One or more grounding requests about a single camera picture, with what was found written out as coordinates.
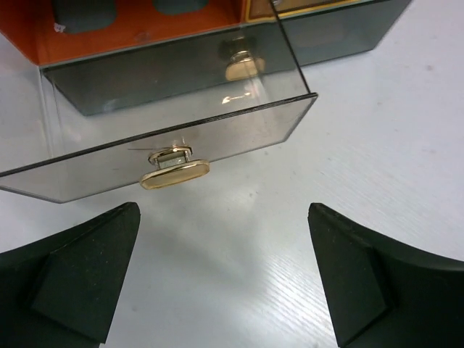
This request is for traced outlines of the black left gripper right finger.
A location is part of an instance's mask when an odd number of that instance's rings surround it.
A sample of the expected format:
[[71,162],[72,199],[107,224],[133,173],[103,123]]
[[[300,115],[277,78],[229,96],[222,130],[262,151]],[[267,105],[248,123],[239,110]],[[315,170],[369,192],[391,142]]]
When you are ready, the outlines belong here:
[[338,347],[463,346],[463,262],[322,203],[310,205],[308,223]]

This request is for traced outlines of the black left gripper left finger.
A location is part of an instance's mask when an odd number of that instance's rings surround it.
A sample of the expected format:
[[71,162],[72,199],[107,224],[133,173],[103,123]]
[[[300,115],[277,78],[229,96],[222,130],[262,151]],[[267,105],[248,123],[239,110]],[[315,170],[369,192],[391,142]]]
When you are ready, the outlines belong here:
[[1,346],[105,344],[140,221],[139,206],[126,202],[1,253]]

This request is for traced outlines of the transparent small drawer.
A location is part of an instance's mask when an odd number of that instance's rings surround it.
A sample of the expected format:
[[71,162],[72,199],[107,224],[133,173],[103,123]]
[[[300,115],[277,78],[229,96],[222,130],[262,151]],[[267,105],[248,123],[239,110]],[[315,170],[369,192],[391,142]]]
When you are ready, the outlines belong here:
[[1,40],[1,189],[64,203],[138,183],[152,155],[186,146],[210,162],[285,141],[311,108],[298,63],[97,115],[79,113]]

